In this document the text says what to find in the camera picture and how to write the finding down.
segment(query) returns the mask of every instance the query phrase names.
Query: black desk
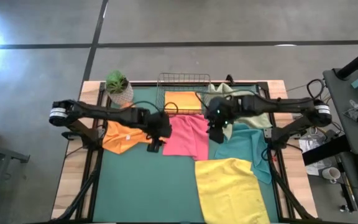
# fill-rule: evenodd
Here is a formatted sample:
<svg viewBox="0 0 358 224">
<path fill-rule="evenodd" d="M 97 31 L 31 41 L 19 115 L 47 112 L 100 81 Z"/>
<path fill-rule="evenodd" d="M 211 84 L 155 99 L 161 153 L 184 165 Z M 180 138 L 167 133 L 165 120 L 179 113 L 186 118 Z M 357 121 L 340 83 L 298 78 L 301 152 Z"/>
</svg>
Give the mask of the black desk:
<svg viewBox="0 0 358 224">
<path fill-rule="evenodd" d="M 341 159 L 347 179 L 350 182 L 352 192 L 358 208 L 358 123 L 343 114 L 350 108 L 349 100 L 358 103 L 358 89 L 351 87 L 351 83 L 358 78 L 358 71 L 354 72 L 346 81 L 339 80 L 333 71 L 323 72 L 326 85 L 333 99 L 339 119 L 341 120 L 345 136 L 341 136 L 316 150 L 303 154 L 305 164 L 317 162 L 325 157 L 338 154 Z"/>
</svg>

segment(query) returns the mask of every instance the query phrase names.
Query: metal wire basket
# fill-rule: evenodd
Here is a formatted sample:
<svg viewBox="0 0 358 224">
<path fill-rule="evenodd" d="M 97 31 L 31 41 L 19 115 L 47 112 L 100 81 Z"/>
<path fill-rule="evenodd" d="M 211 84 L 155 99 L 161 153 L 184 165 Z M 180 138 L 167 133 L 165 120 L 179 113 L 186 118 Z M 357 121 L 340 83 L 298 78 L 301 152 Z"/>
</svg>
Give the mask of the metal wire basket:
<svg viewBox="0 0 358 224">
<path fill-rule="evenodd" d="M 157 80 L 157 99 L 156 106 L 160 110 L 165 110 L 171 114 L 201 114 L 205 108 L 200 102 L 201 109 L 195 110 L 179 106 L 179 109 L 165 108 L 166 92 L 207 92 L 211 78 L 208 74 L 190 74 L 190 73 L 161 73 Z M 206 101 L 206 94 L 198 93 L 201 101 Z"/>
</svg>

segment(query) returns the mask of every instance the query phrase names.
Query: gray floor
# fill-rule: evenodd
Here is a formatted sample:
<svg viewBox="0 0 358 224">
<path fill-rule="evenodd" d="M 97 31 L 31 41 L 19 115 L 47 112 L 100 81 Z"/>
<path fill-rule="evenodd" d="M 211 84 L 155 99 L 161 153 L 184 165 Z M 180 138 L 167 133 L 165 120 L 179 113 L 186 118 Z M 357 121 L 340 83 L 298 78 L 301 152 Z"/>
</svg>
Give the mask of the gray floor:
<svg viewBox="0 0 358 224">
<path fill-rule="evenodd" d="M 0 44 L 89 44 L 101 5 L 102 0 L 0 0 Z M 99 42 L 284 40 L 358 40 L 358 0 L 110 0 Z M 9 169 L 0 223 L 50 218 L 67 146 L 64 129 L 48 124 L 50 105 L 77 99 L 88 54 L 89 49 L 0 50 L 0 145 L 31 155 L 28 164 L 13 162 Z M 130 80 L 192 72 L 211 79 L 283 79 L 292 88 L 356 55 L 358 45 L 98 49 L 89 79 L 103 80 L 112 69 Z M 343 201 L 337 185 L 310 182 L 320 218 L 358 222 L 357 212 L 337 209 Z"/>
</svg>

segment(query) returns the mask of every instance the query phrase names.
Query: light green cloth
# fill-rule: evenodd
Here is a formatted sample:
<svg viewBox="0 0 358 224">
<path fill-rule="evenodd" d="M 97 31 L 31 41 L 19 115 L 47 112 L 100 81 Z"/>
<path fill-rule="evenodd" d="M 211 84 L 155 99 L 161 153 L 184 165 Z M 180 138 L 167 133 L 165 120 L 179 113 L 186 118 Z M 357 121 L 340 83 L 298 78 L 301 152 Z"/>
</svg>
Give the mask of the light green cloth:
<svg viewBox="0 0 358 224">
<path fill-rule="evenodd" d="M 215 88 L 213 84 L 209 84 L 208 86 L 209 93 L 223 93 L 223 96 L 253 95 L 253 93 L 251 93 L 250 91 L 236 91 L 234 93 L 230 93 L 232 91 L 235 90 L 229 87 L 229 85 L 227 85 L 226 83 L 221 83 L 218 86 L 218 88 Z M 215 96 L 219 96 L 219 95 L 213 95 L 213 94 L 206 95 L 207 104 L 209 104 L 209 101 Z M 253 116 L 253 117 L 240 117 L 239 119 L 235 120 L 235 122 L 245 123 L 250 128 L 255 128 L 255 129 L 270 128 L 272 126 L 272 124 L 270 124 L 269 117 L 267 116 L 267 114 L 261 114 L 259 116 Z M 223 134 L 227 137 L 227 139 L 230 139 L 232 135 L 232 130 L 233 130 L 232 124 L 228 124 L 226 128 L 223 128 Z"/>
</svg>

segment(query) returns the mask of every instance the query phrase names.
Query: white mug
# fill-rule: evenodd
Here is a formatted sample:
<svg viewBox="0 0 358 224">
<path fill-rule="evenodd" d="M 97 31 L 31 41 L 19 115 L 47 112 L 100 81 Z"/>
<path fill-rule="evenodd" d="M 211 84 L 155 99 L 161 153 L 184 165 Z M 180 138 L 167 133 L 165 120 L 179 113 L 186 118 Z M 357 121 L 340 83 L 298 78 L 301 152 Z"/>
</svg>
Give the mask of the white mug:
<svg viewBox="0 0 358 224">
<path fill-rule="evenodd" d="M 330 167 L 323 170 L 323 177 L 330 181 L 332 184 L 336 184 L 336 180 L 341 177 L 341 172 L 335 167 Z"/>
</svg>

